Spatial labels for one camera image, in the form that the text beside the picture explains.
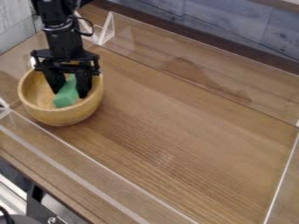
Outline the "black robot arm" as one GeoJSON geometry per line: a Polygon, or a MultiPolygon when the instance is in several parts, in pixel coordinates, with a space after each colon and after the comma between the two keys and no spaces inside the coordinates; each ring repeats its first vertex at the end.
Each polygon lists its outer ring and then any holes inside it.
{"type": "Polygon", "coordinates": [[[31,0],[38,16],[42,18],[42,30],[48,48],[32,50],[35,70],[40,71],[58,94],[67,82],[66,74],[75,74],[77,89],[81,98],[89,96],[93,78],[99,75],[99,55],[83,47],[83,36],[94,32],[81,30],[81,17],[75,15],[77,0],[31,0]]]}

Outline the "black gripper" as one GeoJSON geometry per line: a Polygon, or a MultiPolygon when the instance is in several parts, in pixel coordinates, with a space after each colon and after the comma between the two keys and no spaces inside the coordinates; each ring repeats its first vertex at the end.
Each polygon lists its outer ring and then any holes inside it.
{"type": "Polygon", "coordinates": [[[93,88],[93,74],[99,74],[99,56],[83,47],[83,36],[91,36],[81,29],[78,20],[67,20],[63,24],[46,25],[48,47],[32,50],[34,68],[43,71],[51,91],[58,94],[65,83],[65,73],[75,73],[79,98],[87,97],[93,88]]]}

